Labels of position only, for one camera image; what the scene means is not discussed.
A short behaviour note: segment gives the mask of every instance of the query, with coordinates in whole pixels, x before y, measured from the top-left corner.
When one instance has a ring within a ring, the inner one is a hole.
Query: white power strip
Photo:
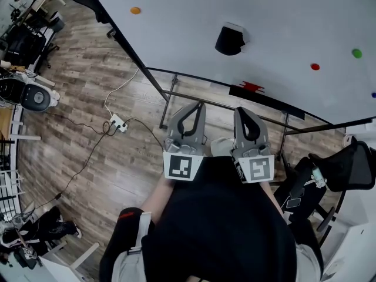
[[[122,133],[128,129],[128,125],[117,114],[112,115],[111,123]]]

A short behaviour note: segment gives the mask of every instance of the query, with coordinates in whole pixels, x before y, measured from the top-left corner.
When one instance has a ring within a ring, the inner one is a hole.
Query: white strap
[[[136,245],[132,247],[129,252],[141,250],[141,239],[147,235],[149,231],[150,222],[152,221],[152,213],[144,212],[140,216],[139,232],[137,234]]]

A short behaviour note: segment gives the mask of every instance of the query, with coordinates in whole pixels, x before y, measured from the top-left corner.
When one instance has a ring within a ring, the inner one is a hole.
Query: forearm
[[[173,185],[173,182],[167,180],[164,174],[162,174],[154,191],[141,206],[144,212],[152,213],[152,221],[154,224],[160,220],[163,210],[165,209],[164,207],[166,207],[172,194]]]
[[[266,195],[268,195],[269,199],[273,202],[273,204],[275,205],[275,207],[277,208],[278,212],[282,215],[283,217],[283,211],[280,207],[280,205],[278,204],[276,198],[274,197],[274,194],[273,192],[271,191],[271,188],[270,188],[270,185],[269,185],[269,182],[261,182],[260,183],[260,186],[262,189],[264,189]]]

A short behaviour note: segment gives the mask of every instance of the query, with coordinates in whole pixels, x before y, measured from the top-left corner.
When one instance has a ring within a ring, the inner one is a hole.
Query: orange magnet
[[[130,9],[130,12],[134,15],[138,15],[139,13],[141,13],[141,9],[139,9],[138,7],[132,7]]]

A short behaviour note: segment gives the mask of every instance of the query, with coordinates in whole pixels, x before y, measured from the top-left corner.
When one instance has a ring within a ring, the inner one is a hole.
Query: red magnet
[[[320,70],[320,66],[317,63],[312,63],[311,68],[312,68],[312,70],[315,70],[315,71]]]

